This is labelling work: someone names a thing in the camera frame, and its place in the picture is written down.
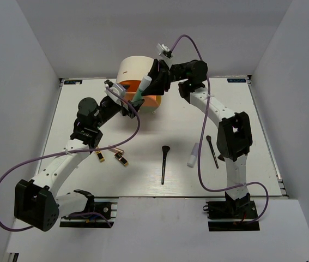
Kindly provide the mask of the green bottle white cap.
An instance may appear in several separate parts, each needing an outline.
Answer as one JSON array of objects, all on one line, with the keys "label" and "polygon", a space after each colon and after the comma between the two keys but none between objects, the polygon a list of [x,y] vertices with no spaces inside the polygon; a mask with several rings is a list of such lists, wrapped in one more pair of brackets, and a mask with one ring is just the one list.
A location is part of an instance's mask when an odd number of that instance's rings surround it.
[{"label": "green bottle white cap", "polygon": [[152,78],[148,75],[145,75],[142,78],[140,85],[139,85],[135,95],[133,96],[133,99],[132,99],[133,103],[143,99],[142,92],[147,89],[147,87],[150,85],[151,81],[152,81]]}]

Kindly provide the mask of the cream round drawer organizer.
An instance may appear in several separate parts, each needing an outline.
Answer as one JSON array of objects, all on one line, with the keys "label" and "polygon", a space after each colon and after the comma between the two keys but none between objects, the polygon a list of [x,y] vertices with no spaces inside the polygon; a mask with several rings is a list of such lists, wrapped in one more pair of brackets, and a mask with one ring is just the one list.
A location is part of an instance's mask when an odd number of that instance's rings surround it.
[{"label": "cream round drawer organizer", "polygon": [[[122,60],[119,66],[116,83],[122,84],[126,88],[127,100],[131,100],[143,77],[147,75],[153,65],[154,59],[147,56],[130,56]],[[161,97],[146,96],[140,108],[140,113],[154,113],[161,104]]]}]

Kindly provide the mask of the black powder brush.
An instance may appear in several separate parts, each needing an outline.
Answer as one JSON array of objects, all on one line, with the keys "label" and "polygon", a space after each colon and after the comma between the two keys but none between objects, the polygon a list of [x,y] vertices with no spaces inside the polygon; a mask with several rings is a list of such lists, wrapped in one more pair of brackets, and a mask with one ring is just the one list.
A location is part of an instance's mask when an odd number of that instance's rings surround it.
[{"label": "black powder brush", "polygon": [[166,160],[167,154],[170,151],[170,147],[167,145],[162,146],[162,172],[161,172],[161,184],[165,183],[165,171],[166,171]]}]

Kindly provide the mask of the small black makeup brush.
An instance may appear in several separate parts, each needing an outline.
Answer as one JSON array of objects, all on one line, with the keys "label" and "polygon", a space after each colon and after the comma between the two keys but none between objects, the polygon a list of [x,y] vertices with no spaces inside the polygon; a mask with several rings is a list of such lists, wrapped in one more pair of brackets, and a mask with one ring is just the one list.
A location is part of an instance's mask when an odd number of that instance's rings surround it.
[{"label": "small black makeup brush", "polygon": [[216,168],[218,169],[218,168],[219,168],[219,165],[218,165],[217,158],[216,158],[216,154],[215,154],[215,151],[214,151],[214,148],[213,148],[211,136],[210,136],[210,135],[207,135],[207,136],[206,136],[206,140],[207,140],[208,145],[209,145],[209,148],[210,148],[210,150],[211,150],[211,154],[212,154],[212,156],[213,156],[213,160],[214,160],[215,166],[216,166]]}]

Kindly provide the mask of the lavender white tube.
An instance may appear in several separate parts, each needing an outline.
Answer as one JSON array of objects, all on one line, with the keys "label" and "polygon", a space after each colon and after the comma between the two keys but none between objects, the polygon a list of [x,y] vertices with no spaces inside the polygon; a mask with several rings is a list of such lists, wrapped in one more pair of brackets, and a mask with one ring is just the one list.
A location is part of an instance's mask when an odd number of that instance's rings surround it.
[{"label": "lavender white tube", "polygon": [[187,161],[187,166],[190,168],[193,168],[197,161],[197,155],[198,155],[198,149],[199,149],[199,143],[196,142],[192,148],[192,151],[190,153],[189,159]]}]

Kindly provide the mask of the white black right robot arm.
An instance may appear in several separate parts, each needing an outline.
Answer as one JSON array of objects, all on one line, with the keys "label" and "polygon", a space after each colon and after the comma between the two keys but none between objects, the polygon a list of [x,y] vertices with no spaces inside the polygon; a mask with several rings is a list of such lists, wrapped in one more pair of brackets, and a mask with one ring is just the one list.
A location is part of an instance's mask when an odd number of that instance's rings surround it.
[{"label": "white black right robot arm", "polygon": [[246,186],[246,160],[253,143],[250,118],[247,113],[237,113],[224,106],[204,85],[208,66],[200,60],[168,66],[155,59],[148,73],[152,81],[142,92],[143,96],[162,96],[177,82],[180,96],[200,109],[217,126],[217,149],[225,161],[227,189],[225,189],[226,212],[240,217],[250,202]]}]

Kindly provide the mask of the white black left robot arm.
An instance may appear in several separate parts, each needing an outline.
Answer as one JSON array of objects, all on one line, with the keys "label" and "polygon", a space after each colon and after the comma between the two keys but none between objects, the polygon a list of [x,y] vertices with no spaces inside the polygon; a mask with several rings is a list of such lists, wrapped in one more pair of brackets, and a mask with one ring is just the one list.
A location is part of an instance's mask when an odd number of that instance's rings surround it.
[{"label": "white black left robot arm", "polygon": [[100,127],[115,114],[133,118],[144,100],[127,104],[115,103],[105,96],[100,103],[87,97],[78,104],[77,118],[73,133],[60,156],[39,174],[29,181],[21,180],[15,187],[14,216],[15,218],[42,231],[50,230],[59,217],[84,217],[94,214],[94,195],[88,191],[75,189],[65,195],[58,191],[78,167],[96,149],[101,138]]}]

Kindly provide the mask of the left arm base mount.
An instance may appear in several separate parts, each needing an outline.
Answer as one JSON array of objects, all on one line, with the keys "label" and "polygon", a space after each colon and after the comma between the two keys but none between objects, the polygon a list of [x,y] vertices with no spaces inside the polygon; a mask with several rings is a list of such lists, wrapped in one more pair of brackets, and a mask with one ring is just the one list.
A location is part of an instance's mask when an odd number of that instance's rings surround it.
[{"label": "left arm base mount", "polygon": [[117,198],[97,198],[92,193],[76,189],[57,197],[61,228],[110,229],[115,223]]}]

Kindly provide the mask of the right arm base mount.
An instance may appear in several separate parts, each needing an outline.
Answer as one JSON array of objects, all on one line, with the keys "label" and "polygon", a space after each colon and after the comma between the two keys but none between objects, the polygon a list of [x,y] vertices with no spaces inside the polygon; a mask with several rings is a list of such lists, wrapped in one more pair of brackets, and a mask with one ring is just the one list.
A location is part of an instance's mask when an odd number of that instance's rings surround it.
[{"label": "right arm base mount", "polygon": [[260,231],[259,222],[252,222],[258,217],[256,205],[251,201],[236,213],[231,213],[226,201],[209,201],[203,206],[208,217],[210,232]]}]

